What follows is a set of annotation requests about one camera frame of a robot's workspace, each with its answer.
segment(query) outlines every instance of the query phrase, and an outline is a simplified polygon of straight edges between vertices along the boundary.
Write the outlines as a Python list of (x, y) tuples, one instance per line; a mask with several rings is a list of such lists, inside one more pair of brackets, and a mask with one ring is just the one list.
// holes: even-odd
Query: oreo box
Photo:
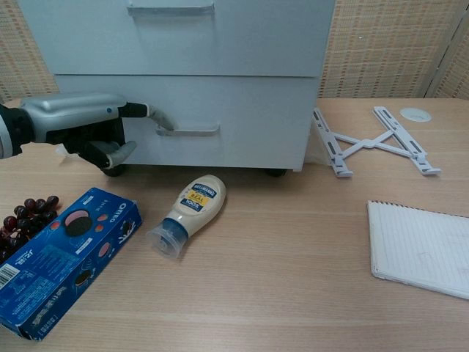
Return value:
[(42, 340), (140, 224), (135, 202), (91, 188), (0, 265), (0, 323)]

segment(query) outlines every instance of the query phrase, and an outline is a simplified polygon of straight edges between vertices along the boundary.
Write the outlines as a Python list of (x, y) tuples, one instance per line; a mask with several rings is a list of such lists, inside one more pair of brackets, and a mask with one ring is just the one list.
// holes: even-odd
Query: hellmann's mayonnaise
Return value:
[(165, 257), (179, 257), (185, 242), (220, 211), (225, 197), (226, 187), (216, 176), (191, 182), (164, 220), (147, 233), (152, 247)]

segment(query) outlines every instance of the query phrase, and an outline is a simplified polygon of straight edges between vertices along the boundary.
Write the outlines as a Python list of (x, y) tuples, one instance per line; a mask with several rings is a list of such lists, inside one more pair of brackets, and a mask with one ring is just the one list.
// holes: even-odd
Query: woven wall panel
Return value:
[(435, 96), (469, 99), (469, 28), (458, 45)]
[[(337, 0), (319, 96), (418, 96), (457, 5)], [(441, 94), (458, 87), (453, 80)], [(56, 91), (16, 0), (0, 0), (0, 100)]]

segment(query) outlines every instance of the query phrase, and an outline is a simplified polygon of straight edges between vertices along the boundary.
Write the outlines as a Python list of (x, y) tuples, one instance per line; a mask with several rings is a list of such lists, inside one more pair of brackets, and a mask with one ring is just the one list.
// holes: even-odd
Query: lined paper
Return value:
[(469, 299), (469, 219), (368, 201), (372, 274)]

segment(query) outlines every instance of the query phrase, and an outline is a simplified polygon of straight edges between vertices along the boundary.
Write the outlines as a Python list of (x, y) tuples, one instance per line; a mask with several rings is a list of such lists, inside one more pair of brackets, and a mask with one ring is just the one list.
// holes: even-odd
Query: caster wheel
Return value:
[(106, 176), (117, 177), (124, 173), (125, 165), (117, 165), (116, 167), (113, 167), (112, 169), (101, 169), (101, 171)]
[(265, 173), (272, 177), (285, 176), (287, 169), (265, 169)]

